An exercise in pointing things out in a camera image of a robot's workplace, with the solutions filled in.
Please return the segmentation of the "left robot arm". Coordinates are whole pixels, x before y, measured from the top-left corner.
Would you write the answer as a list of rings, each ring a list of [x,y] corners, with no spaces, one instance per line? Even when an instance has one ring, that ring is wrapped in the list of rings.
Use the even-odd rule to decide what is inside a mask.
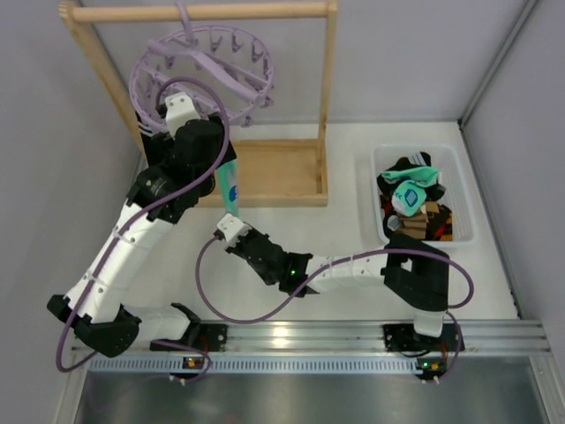
[[[184,305],[128,307],[123,297],[156,244],[214,191],[214,176],[202,174],[221,151],[227,158],[235,155],[217,113],[191,119],[175,134],[145,137],[143,144],[148,166],[127,193],[112,233],[77,284],[47,305],[82,343],[108,358],[136,343],[190,345],[195,339],[200,320]]]

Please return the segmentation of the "teal patterned sock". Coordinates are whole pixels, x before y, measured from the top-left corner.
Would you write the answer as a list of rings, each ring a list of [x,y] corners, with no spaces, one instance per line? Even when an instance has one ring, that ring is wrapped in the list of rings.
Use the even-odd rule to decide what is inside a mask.
[[[391,203],[403,216],[414,216],[426,202],[426,189],[438,183],[440,172],[431,166],[419,166],[407,170],[385,170],[383,179],[395,186]]]
[[[237,160],[227,161],[217,169],[222,202],[227,213],[239,216]]]

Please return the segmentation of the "black sock grey blue marks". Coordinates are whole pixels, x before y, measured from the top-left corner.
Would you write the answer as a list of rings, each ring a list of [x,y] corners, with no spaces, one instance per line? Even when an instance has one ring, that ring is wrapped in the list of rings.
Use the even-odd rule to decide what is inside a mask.
[[[447,191],[440,182],[440,175],[440,171],[432,166],[431,156],[427,152],[418,152],[399,158],[376,178],[376,182],[380,192],[388,198],[402,182],[411,181],[425,190],[429,201],[438,201]]]

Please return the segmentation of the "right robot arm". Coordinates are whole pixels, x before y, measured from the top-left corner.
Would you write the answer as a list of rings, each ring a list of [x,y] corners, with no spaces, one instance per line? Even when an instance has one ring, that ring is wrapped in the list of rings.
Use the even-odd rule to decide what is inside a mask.
[[[394,236],[383,250],[341,257],[293,253],[255,229],[226,246],[226,252],[244,260],[263,283],[299,298],[385,287],[412,308],[416,335],[440,337],[448,309],[450,257],[406,235]]]

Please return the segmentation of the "thin black sock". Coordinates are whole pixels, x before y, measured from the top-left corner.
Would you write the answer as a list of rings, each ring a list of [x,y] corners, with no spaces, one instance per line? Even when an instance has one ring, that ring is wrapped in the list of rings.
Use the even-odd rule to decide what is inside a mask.
[[[167,142],[168,134],[165,132],[153,132],[150,126],[142,120],[138,112],[135,115],[147,166],[151,167],[161,163],[165,160],[169,147]]]

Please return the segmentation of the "purple round clip hanger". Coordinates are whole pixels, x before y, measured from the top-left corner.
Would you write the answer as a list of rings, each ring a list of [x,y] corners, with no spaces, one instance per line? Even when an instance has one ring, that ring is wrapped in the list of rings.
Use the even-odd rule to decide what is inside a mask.
[[[185,82],[162,85],[177,77],[190,77],[210,86],[221,98],[229,121],[252,124],[257,109],[274,100],[275,66],[267,46],[254,34],[235,26],[195,25],[178,1],[182,28],[147,41],[147,49],[133,67],[129,95],[137,119],[150,132],[165,130],[158,106],[167,96],[185,92],[201,117],[217,111],[208,93]]]

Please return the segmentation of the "brown cream striped sock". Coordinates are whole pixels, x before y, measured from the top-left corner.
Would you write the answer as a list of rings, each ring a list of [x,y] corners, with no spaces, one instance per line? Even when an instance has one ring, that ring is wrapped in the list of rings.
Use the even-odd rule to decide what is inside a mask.
[[[414,239],[433,240],[444,224],[441,206],[428,201],[414,216],[399,216],[403,226],[396,233],[408,235]]]

